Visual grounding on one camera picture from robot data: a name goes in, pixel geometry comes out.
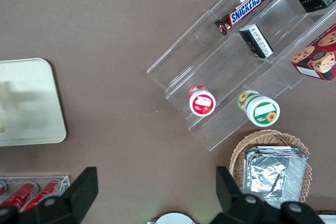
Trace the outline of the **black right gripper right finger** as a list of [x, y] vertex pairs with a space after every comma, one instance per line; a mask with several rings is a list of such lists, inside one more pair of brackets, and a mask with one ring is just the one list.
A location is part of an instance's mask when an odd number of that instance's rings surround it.
[[216, 167], [216, 194], [222, 212], [216, 223], [323, 223], [308, 205], [288, 201], [279, 209], [252, 194], [239, 189], [225, 166]]

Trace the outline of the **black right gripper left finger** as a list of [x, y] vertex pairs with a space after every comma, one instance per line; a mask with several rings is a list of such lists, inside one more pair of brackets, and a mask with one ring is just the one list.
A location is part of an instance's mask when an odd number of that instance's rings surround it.
[[86, 167], [62, 195], [45, 198], [28, 211], [1, 206], [1, 223], [81, 223], [97, 195], [97, 168]]

